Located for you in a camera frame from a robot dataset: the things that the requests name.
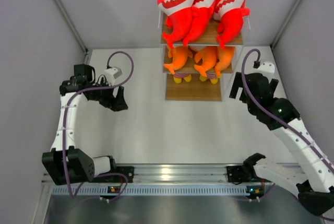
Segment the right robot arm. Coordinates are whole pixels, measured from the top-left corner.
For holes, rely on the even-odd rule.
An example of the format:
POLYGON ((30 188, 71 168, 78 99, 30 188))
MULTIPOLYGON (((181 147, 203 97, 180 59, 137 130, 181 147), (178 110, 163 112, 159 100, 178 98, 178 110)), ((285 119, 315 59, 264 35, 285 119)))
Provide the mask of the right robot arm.
POLYGON ((255 153, 246 158, 239 176, 245 181, 264 179, 290 192, 311 214, 321 216, 333 208, 333 164, 308 133, 301 115, 286 98, 274 96, 278 80, 261 73, 235 75, 230 98, 240 101, 287 147, 302 169, 301 173, 255 153))

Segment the red shark plush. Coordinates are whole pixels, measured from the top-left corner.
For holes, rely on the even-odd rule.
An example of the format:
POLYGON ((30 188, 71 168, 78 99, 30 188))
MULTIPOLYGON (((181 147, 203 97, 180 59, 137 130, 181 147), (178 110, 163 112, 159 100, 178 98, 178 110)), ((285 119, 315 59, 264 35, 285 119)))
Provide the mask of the red shark plush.
POLYGON ((246 0, 215 0, 213 18, 218 21, 216 40, 221 49, 241 32, 243 17, 250 15, 246 0))
POLYGON ((192 4, 193 18, 190 30, 184 37, 183 46, 197 41, 205 32, 213 15, 213 7, 216 0, 194 0, 192 4))
POLYGON ((190 31, 193 19, 194 0, 157 0, 157 6, 166 15, 165 24, 171 32, 162 33, 162 39, 170 49, 183 40, 190 31))

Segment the orange shark plush on shelf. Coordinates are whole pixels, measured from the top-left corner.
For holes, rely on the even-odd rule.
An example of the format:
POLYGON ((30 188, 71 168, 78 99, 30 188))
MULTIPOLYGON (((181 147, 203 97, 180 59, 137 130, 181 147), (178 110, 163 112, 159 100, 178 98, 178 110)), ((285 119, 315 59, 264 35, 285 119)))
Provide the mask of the orange shark plush on shelf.
POLYGON ((192 57, 193 53, 187 46, 178 46, 172 49, 168 48, 168 58, 172 61, 170 63, 164 63, 163 67, 174 75, 175 71, 181 69, 186 64, 188 58, 192 57))

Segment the yellow striped plush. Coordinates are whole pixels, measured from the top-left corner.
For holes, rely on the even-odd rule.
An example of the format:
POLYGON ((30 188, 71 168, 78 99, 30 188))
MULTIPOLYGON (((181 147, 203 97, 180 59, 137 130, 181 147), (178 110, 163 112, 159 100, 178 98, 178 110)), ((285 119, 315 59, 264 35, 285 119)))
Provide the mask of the yellow striped plush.
POLYGON ((176 84, 180 84, 183 80, 190 82, 192 80, 192 76, 190 73, 175 73, 173 75, 173 80, 176 84))
POLYGON ((206 82, 208 80, 213 85, 217 84, 219 81, 219 77, 217 77, 216 75, 211 75, 211 76, 209 75, 207 77, 200 75, 199 79, 201 82, 206 82))

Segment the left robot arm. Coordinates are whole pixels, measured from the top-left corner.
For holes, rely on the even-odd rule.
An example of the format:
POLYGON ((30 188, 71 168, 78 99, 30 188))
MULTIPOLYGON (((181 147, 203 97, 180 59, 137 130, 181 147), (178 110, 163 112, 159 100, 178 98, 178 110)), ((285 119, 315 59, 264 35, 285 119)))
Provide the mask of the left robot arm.
POLYGON ((95 182, 99 175, 107 182, 117 178, 118 169, 112 156, 92 158, 79 145, 88 101, 96 101, 114 112, 127 110, 124 87, 113 88, 121 75, 120 68, 108 66, 102 75, 96 77, 92 66, 78 64, 74 65, 73 76, 61 83, 61 112, 56 136, 50 151, 42 155, 42 164, 56 185, 95 182))

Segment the orange shark plush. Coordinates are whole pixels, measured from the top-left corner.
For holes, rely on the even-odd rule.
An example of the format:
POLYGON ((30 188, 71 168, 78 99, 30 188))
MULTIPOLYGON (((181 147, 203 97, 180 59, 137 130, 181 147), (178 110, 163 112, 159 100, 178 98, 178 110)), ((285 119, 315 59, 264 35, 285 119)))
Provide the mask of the orange shark plush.
POLYGON ((196 64, 194 69, 201 76, 207 77, 207 71, 214 68, 217 62, 218 49, 216 46, 206 46, 195 54, 194 60, 196 64))
POLYGON ((217 63, 214 67, 214 71, 218 78, 221 77, 221 72, 227 69, 233 59, 235 47, 233 46, 225 46, 223 49, 221 47, 217 47, 217 63))
POLYGON ((187 46, 178 46, 172 49, 168 48, 168 58, 172 61, 170 63, 164 63, 163 67, 174 75, 175 71, 181 69, 186 64, 188 58, 192 57, 193 53, 187 46))

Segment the yellow striped plush right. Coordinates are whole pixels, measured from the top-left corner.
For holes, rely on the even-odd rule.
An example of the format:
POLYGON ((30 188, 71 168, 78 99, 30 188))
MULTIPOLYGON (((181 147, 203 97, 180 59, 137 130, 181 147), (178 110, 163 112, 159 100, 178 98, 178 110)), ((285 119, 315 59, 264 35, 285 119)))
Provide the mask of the yellow striped plush right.
POLYGON ((211 75, 211 76, 209 75, 207 77, 200 75, 199 79, 201 82, 206 82, 208 80, 213 85, 217 84, 219 81, 219 77, 217 77, 216 75, 211 75))

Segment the yellow striped plush left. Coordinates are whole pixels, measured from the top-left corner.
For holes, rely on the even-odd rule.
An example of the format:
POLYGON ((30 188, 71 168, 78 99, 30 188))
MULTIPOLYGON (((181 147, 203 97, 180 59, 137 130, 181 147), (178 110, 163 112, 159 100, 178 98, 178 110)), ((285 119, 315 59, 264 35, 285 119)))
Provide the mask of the yellow striped plush left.
POLYGON ((175 73, 173 75, 173 80, 176 84, 180 84, 183 80, 190 82, 192 80, 192 76, 190 73, 175 73))

